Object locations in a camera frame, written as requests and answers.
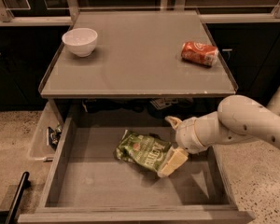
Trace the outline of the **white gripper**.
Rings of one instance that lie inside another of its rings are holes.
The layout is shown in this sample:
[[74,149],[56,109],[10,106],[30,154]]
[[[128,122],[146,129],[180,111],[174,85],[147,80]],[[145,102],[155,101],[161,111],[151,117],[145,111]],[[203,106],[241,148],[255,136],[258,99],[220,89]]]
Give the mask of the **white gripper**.
[[157,172],[158,177],[171,175],[188,160],[189,154],[198,154],[208,149],[202,142],[205,119],[190,118],[182,121],[180,118],[167,116],[165,120],[175,130],[175,140],[180,147],[169,149]]

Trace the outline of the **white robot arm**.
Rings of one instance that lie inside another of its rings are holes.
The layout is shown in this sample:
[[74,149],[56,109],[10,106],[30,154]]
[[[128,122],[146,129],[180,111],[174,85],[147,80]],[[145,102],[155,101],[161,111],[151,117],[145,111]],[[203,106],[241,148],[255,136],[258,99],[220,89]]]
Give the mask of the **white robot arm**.
[[265,106],[243,95],[224,98],[217,111],[201,117],[181,120],[165,118],[175,130],[177,148],[169,155],[158,171],[166,177],[183,165],[188,154],[198,154],[213,145],[233,145],[263,140],[280,149],[280,116]]

